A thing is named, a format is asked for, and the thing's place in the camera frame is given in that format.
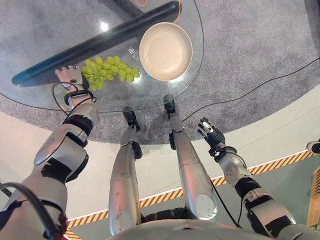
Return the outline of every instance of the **glass table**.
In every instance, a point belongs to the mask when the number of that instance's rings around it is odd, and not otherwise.
[[[103,89],[94,92],[99,111],[120,112],[125,106],[134,110],[152,108],[162,105],[166,94],[177,97],[183,93],[202,63],[203,29],[193,0],[82,0],[69,3],[6,0],[1,4],[0,19],[4,29],[0,44],[0,93],[24,105],[57,110],[51,95],[51,87],[58,81],[55,68],[84,66],[87,58],[100,56],[105,59],[118,55],[130,67],[138,68],[140,77],[132,83],[120,82],[118,78],[106,81]],[[168,12],[165,9],[168,5],[176,11],[169,9],[171,12],[161,16],[161,11]],[[193,57],[189,68],[170,82],[153,79],[144,71],[139,59],[143,33],[158,22],[178,24],[192,42]],[[68,54],[63,56],[63,61],[61,52]],[[45,68],[45,71],[37,76],[30,72],[26,74],[26,69],[35,66]],[[62,86],[56,88],[61,105],[65,94]]]

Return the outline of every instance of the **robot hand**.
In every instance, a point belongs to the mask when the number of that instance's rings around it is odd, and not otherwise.
[[[225,136],[222,132],[219,131],[218,128],[213,126],[212,123],[206,117],[200,119],[200,123],[198,124],[198,126],[199,128],[201,128],[198,129],[198,133],[204,136],[204,140],[210,145],[212,151],[215,151],[219,148],[223,148],[225,146]]]

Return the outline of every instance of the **beige bowl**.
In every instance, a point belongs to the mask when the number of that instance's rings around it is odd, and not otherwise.
[[[144,70],[151,77],[171,81],[188,69],[192,60],[192,43],[180,26],[160,22],[144,33],[139,55]]]

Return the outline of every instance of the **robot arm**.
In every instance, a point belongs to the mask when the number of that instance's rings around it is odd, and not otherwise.
[[[99,115],[80,68],[64,67],[55,73],[68,90],[64,99],[70,113],[37,152],[33,170],[22,184],[40,199],[62,236],[67,227],[65,183],[85,168],[89,157],[84,147]],[[15,191],[0,212],[0,239],[49,238],[29,201]]]
[[[224,135],[207,118],[201,119],[198,126],[201,128],[198,132],[210,145],[209,154],[243,200],[247,218],[256,233],[283,240],[319,239],[318,232],[296,224],[292,214],[257,183],[237,150],[225,146]]]

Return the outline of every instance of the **yellow and black striped tape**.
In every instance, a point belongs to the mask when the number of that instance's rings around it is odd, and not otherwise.
[[[306,225],[320,231],[320,166],[313,172]]]
[[[270,161],[261,165],[257,165],[254,167],[249,168],[249,171],[251,174],[253,175],[258,175],[258,174],[262,174],[265,173],[267,171],[271,171],[289,164],[293,164],[296,163],[298,161],[307,159],[309,157],[314,156],[315,154],[308,151],[308,150],[304,150],[302,152],[298,152],[296,154],[287,156],[287,157],[283,157],[274,161]],[[224,176],[220,176],[220,177],[214,177],[211,179],[213,184],[215,186],[219,186],[222,184],[226,184],[227,181],[225,179]],[[154,204],[158,204],[158,203],[162,203],[168,200],[172,200],[175,198],[179,198],[181,196],[183,196],[184,193],[182,191],[182,188],[177,188],[168,192],[163,192],[160,193],[158,195],[154,195],[154,196],[150,196],[150,197],[146,197],[143,198],[139,201],[139,207],[140,208],[145,208],[145,207],[149,207],[152,206]],[[92,213],[86,216],[81,216],[78,218],[73,218],[68,222],[68,228],[72,228],[72,227],[77,227],[83,224],[89,224],[95,221],[99,221],[102,219],[106,219],[109,217],[109,211],[107,209],[96,212],[96,213]]]
[[[69,228],[66,229],[66,232],[64,233],[64,236],[67,237],[68,240],[81,240],[80,237],[78,237],[73,231],[71,231]]]

